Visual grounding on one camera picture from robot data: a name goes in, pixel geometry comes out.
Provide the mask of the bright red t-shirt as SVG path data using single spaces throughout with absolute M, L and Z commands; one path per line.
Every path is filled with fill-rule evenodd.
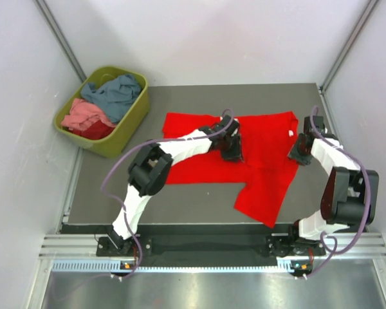
M 171 168 L 167 184 L 243 183 L 236 210 L 275 226 L 298 164 L 288 158 L 299 121 L 291 111 L 239 116 L 243 159 L 227 162 L 219 151 L 193 156 Z

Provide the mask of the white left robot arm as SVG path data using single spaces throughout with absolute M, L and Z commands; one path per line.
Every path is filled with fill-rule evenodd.
M 128 184 L 124 199 L 114 194 L 106 196 L 120 204 L 120 212 L 107 238 L 119 255 L 130 253 L 138 222 L 149 200 L 164 187 L 171 168 L 193 156 L 219 151 L 223 160 L 238 162 L 242 158 L 238 119 L 223 115 L 212 126 L 202 126 L 177 138 L 162 138 L 144 142 L 117 161 L 102 183 L 101 191 L 115 169 L 133 152 L 136 156 L 128 167 Z

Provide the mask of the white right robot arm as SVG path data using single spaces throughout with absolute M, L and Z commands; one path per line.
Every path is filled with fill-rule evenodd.
M 366 227 L 374 221 L 379 185 L 376 171 L 366 170 L 343 150 L 337 137 L 327 132 L 322 116 L 304 119 L 303 132 L 288 158 L 299 165 L 317 160 L 328 175 L 320 209 L 289 228 L 289 250 L 301 255 L 320 243 L 323 232 L 332 234 L 351 226 Z

